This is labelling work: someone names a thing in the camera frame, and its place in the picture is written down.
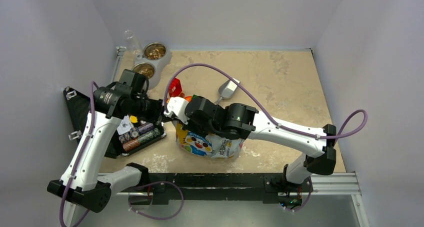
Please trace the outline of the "silver metal scoop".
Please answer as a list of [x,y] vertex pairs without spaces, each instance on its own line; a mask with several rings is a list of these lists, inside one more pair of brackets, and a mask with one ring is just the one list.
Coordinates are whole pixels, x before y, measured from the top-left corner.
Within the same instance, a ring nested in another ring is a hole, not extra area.
[[227,80],[218,88],[219,98],[214,102],[215,105],[218,105],[223,100],[229,100],[235,93],[240,81],[238,79]]

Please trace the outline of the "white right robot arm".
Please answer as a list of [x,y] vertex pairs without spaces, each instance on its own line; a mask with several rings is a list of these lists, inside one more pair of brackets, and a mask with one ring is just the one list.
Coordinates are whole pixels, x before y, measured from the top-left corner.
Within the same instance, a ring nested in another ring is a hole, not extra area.
[[280,183],[294,190],[312,174],[334,173],[334,126],[307,127],[274,119],[255,107],[233,103],[221,107],[198,96],[188,101],[173,97],[166,104],[175,117],[176,141],[193,155],[210,158],[238,156],[246,140],[260,140],[289,147],[301,155],[283,169]]

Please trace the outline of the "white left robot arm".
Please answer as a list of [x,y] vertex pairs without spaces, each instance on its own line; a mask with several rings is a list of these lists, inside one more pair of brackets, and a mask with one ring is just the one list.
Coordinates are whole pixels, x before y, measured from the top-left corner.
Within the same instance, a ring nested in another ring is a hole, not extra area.
[[60,179],[50,181],[47,186],[49,193],[61,198],[61,215],[65,213],[66,203],[99,213],[112,195],[128,188],[138,192],[148,188],[148,168],[136,163],[99,176],[102,159],[125,116],[154,124],[162,121],[163,101],[146,96],[148,82],[146,76],[126,69],[119,81],[92,89],[90,110],[77,150]]

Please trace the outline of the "colourful pet food bag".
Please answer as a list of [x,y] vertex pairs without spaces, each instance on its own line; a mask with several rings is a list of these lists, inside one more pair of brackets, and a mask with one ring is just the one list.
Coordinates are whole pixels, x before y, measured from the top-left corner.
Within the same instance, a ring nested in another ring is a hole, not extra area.
[[202,137],[194,132],[183,129],[183,124],[173,121],[177,145],[184,151],[211,159],[237,158],[244,146],[244,139],[227,139],[216,134]]

